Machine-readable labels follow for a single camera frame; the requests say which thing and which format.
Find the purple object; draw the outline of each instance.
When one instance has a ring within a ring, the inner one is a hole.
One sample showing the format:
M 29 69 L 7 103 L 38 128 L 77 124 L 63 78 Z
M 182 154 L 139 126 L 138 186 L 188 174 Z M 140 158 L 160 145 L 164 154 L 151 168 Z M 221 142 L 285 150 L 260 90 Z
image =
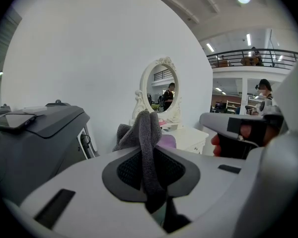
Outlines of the purple object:
M 161 147 L 167 146 L 167 147 L 177 148 L 175 138 L 172 135 L 162 135 L 157 145 Z

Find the balcony railing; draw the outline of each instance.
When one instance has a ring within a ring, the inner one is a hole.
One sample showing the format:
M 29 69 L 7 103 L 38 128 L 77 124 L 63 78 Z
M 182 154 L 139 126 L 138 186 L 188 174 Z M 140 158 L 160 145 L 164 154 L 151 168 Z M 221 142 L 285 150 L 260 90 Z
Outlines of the balcony railing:
M 245 49 L 221 52 L 207 56 L 212 68 L 229 66 L 265 66 L 292 69 L 298 52 L 274 49 Z
M 154 75 L 154 80 L 157 81 L 157 80 L 161 80 L 161 79 L 169 78 L 169 77 L 173 77 L 172 73 L 169 69 L 165 69 L 163 71 L 156 73 Z

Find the drawer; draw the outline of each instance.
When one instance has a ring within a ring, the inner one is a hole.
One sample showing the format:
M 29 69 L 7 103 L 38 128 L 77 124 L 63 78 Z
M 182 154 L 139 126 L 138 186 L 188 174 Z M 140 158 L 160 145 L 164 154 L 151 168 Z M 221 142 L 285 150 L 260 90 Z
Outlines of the drawer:
M 199 142 L 195 145 L 192 145 L 185 149 L 185 151 L 191 152 L 191 153 L 197 153 L 202 154 L 203 146 L 205 145 L 205 141 Z

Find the black phone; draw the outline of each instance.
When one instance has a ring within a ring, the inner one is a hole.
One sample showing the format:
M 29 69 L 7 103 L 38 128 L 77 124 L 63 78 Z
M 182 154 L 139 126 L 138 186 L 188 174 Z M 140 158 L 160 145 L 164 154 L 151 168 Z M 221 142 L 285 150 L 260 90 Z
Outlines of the black phone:
M 35 114 L 5 114 L 0 117 L 0 129 L 19 131 L 35 119 Z

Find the gray cloth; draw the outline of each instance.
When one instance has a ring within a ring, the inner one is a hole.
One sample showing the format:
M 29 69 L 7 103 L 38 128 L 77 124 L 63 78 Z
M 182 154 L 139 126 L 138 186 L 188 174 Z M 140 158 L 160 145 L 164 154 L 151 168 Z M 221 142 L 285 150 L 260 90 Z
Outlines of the gray cloth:
M 160 203 L 165 200 L 166 192 L 158 182 L 155 172 L 153 149 L 161 139 L 161 129 L 156 112 L 141 111 L 131 127 L 121 124 L 117 130 L 117 145 L 113 151 L 140 145 L 142 151 L 143 181 L 150 201 Z

